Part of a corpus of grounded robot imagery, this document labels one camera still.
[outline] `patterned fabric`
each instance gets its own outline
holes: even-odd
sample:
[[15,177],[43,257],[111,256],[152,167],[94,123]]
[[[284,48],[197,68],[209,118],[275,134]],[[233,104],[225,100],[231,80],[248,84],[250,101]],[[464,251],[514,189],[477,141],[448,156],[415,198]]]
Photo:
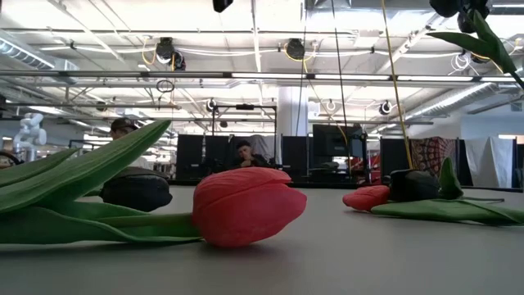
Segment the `patterned fabric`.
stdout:
[[411,159],[415,169],[429,171],[438,177],[442,162],[450,157],[455,167],[457,141],[440,137],[425,139],[410,139]]

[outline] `dark hair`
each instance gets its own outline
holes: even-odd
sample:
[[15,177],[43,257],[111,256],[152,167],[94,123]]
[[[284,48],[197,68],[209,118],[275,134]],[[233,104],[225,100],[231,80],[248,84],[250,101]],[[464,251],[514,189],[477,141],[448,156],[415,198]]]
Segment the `dark hair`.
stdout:
[[237,143],[237,149],[241,147],[251,147],[251,144],[247,140],[241,140],[240,143]]

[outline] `green leaf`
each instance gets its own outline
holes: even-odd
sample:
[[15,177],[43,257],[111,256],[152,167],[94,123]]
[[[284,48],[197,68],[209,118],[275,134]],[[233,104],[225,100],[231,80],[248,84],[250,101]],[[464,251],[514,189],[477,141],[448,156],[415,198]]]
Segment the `green leaf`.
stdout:
[[0,213],[31,204],[82,197],[119,173],[160,138],[169,121],[158,121],[30,179],[0,188]]
[[499,65],[504,73],[517,71],[517,67],[513,64],[502,41],[500,41],[500,38],[491,30],[479,11],[475,11],[473,23],[475,24],[478,38],[486,41],[486,43],[490,45],[491,51],[493,51],[493,55],[486,57],[491,58],[494,63]]
[[476,221],[485,225],[524,225],[524,212],[464,200],[424,200],[375,206],[371,212],[415,220]]
[[491,56],[494,56],[496,54],[496,52],[488,43],[479,39],[475,39],[468,34],[451,32],[432,32],[427,33],[427,35],[444,40],[448,43],[455,44],[457,46],[460,46],[461,48],[482,55],[484,57],[491,58]]
[[460,189],[460,183],[455,175],[453,163],[449,157],[444,159],[442,167],[440,168],[439,178],[439,197],[446,200],[453,200],[464,195]]
[[0,215],[0,243],[57,244],[78,241],[189,243],[200,237],[158,235],[155,231],[123,230],[93,220],[64,216],[32,206]]
[[0,188],[39,175],[71,157],[78,148],[57,152],[41,160],[26,162],[22,165],[0,170]]
[[150,213],[95,202],[64,202],[47,207],[64,216],[93,220],[113,226],[127,234],[200,237],[191,213],[153,215]]

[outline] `table surface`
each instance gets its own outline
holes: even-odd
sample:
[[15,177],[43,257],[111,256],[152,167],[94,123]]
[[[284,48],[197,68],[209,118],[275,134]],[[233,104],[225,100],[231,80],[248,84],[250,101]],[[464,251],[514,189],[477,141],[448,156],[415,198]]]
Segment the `table surface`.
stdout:
[[[159,212],[192,207],[173,187]],[[0,246],[0,294],[523,294],[524,228],[400,220],[354,212],[344,190],[303,189],[303,216],[237,250],[74,243]],[[520,193],[504,197],[524,209]]]

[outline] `gray table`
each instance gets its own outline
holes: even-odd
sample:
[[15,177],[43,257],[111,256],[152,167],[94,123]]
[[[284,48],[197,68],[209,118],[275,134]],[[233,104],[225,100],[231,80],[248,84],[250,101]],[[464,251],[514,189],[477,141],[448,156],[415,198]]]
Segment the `gray table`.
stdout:
[[[170,207],[189,211],[192,188]],[[228,251],[76,243],[0,246],[0,294],[523,294],[524,229],[356,213],[343,190],[304,189],[305,214],[279,235]],[[518,193],[470,191],[506,197]]]

